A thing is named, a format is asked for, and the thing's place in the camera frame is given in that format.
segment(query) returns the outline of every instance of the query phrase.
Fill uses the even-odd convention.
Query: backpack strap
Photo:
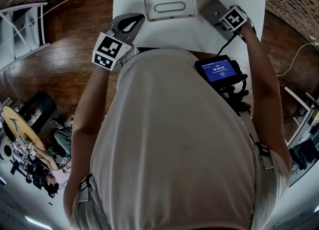
[[[262,230],[272,215],[277,199],[277,182],[274,164],[268,147],[262,145],[248,112],[239,112],[254,141],[255,202],[251,230]]]

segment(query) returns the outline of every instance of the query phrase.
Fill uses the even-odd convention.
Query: cable
[[[47,13],[49,13],[50,11],[52,11],[53,9],[55,9],[56,7],[62,5],[63,3],[67,2],[67,1],[69,1],[69,0],[65,0],[65,1],[63,1],[62,3],[60,3],[60,4],[56,5],[55,7],[51,8],[48,12],[45,12],[43,15],[39,16],[37,19],[33,20],[33,21],[30,22],[28,25],[24,26],[21,30],[19,30],[19,32],[21,32],[22,30],[24,30],[25,28],[27,28],[27,27],[28,27],[30,24],[32,24],[34,21],[36,21],[36,20],[38,20],[39,18],[43,17],[44,15],[46,15]],[[11,39],[13,39],[13,37],[14,37],[15,35],[17,35],[17,33],[14,34],[14,35],[13,35],[11,38],[9,38],[7,41],[5,41],[5,42],[0,46],[0,48],[3,47],[6,43],[8,43]]]
[[[234,34],[234,35],[231,37],[231,39],[228,40],[227,43],[223,45],[223,47],[220,49],[220,51],[218,52],[218,54],[216,54],[216,57],[220,55],[220,53],[222,52],[222,50],[224,50],[224,48],[225,48],[226,46],[228,46],[229,43],[230,43],[231,41],[233,41],[233,39],[234,39],[236,36],[237,36],[237,34]]]
[[[284,73],[284,74],[280,74],[280,75],[277,75],[277,76],[283,76],[283,75],[286,75],[286,73],[291,69],[291,67],[293,66],[293,63],[294,63],[294,61],[295,61],[295,59],[296,59],[296,57],[297,57],[297,55],[298,55],[298,53],[299,53],[299,51],[300,51],[300,49],[301,48],[303,48],[304,46],[306,46],[306,45],[309,45],[309,44],[313,44],[313,45],[317,45],[316,43],[307,43],[307,44],[304,44],[303,46],[301,46],[299,49],[298,49],[298,51],[297,51],[297,53],[296,53],[296,55],[295,55],[295,57],[294,57],[294,59],[293,59],[293,61],[292,61],[292,63],[290,64],[290,67],[289,67],[289,69]]]

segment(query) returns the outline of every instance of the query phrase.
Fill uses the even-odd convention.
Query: black cable
[[[220,53],[222,52],[222,50],[224,50],[224,48],[225,48],[226,46],[228,46],[229,43],[230,43],[231,41],[233,41],[233,39],[234,39],[236,36],[237,36],[237,34],[234,34],[234,35],[231,37],[231,39],[228,40],[227,43],[223,45],[223,47],[220,49],[220,51],[218,52],[218,54],[216,54],[216,57],[220,55]]]

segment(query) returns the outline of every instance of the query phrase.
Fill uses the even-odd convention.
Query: white t-shirt
[[[196,60],[156,49],[124,65],[91,159],[111,229],[249,228],[253,142]],[[274,158],[280,197],[289,172]]]

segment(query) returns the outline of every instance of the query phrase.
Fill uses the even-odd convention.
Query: blue screen
[[[236,75],[228,60],[220,60],[202,66],[210,82]]]

